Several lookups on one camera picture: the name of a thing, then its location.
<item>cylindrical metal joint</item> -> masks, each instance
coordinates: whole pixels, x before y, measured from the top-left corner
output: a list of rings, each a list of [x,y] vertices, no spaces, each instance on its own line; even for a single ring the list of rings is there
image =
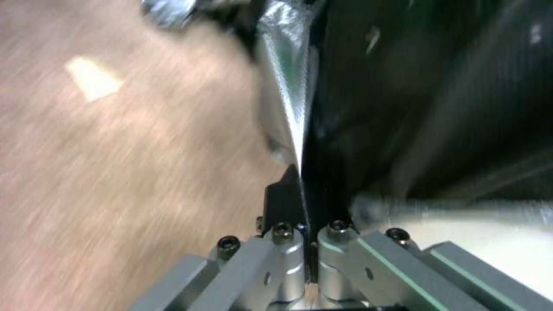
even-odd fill
[[[240,248],[240,240],[233,236],[227,235],[219,239],[217,242],[217,256],[222,260],[229,260]]]
[[[357,236],[348,225],[336,220],[321,229],[317,235],[319,242],[319,292],[336,300],[359,298],[359,293],[342,273],[346,263],[348,241]]]
[[[304,295],[304,238],[288,223],[276,224],[264,239],[273,240],[279,256],[283,256],[286,271],[282,285],[273,302],[291,302]]]

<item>wooden floor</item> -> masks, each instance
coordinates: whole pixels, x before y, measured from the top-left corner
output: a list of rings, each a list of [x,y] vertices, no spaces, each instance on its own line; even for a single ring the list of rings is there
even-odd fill
[[[2,0],[0,56],[0,310],[125,310],[184,254],[254,234],[284,167],[232,37],[159,33],[138,0]],[[88,101],[75,57],[123,86]]]

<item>screw head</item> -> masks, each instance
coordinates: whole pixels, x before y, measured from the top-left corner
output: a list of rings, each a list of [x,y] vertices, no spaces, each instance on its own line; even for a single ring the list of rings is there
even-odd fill
[[[273,227],[273,241],[284,243],[294,239],[294,227],[289,222],[279,222]]]
[[[386,236],[401,246],[406,246],[411,240],[409,233],[401,228],[390,228],[386,230]]]
[[[348,240],[348,225],[342,220],[335,220],[326,226],[328,236],[339,242]]]
[[[257,218],[255,219],[255,231],[259,234],[261,232],[263,232],[263,217],[262,216],[257,216]]]
[[[239,248],[240,240],[233,235],[227,235],[217,242],[217,255],[220,259],[229,260]]]

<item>hole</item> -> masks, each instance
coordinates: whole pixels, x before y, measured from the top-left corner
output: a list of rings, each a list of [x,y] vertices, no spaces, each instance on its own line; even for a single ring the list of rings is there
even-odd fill
[[[369,269],[369,267],[365,268],[365,274],[367,275],[367,278],[371,281],[374,279],[373,272],[371,271],[371,269]]]
[[[263,279],[263,284],[265,286],[269,285],[269,283],[271,282],[271,273],[270,272],[267,272],[265,274],[265,278]]]

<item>gray metal bar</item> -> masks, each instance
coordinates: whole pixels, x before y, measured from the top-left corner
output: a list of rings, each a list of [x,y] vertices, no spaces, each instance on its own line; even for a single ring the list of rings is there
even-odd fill
[[[131,311],[185,309],[218,272],[217,265],[198,256],[188,255],[167,275],[138,298]]]
[[[348,245],[345,275],[374,305],[486,310],[389,238],[373,232]]]
[[[553,302],[451,242],[424,254],[435,271],[490,309],[553,310]]]
[[[266,310],[283,281],[283,264],[283,256],[272,241],[252,237],[189,311]]]

